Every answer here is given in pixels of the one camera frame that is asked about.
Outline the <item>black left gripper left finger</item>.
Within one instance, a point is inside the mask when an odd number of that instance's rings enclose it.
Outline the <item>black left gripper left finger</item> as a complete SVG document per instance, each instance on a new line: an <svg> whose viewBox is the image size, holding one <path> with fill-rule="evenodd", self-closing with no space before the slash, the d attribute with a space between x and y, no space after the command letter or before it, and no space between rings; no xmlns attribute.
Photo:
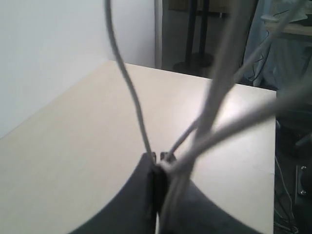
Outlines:
<svg viewBox="0 0 312 234"><path fill-rule="evenodd" d="M153 234L154 161L144 153L117 195L73 234Z"/></svg>

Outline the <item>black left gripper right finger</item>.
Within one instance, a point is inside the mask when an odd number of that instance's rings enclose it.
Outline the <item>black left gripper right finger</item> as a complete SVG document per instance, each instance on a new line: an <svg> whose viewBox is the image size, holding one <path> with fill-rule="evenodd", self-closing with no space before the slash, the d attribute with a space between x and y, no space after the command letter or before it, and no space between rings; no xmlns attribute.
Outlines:
<svg viewBox="0 0 312 234"><path fill-rule="evenodd" d="M190 182L174 221L160 230L161 234L257 234L209 200Z"/></svg>

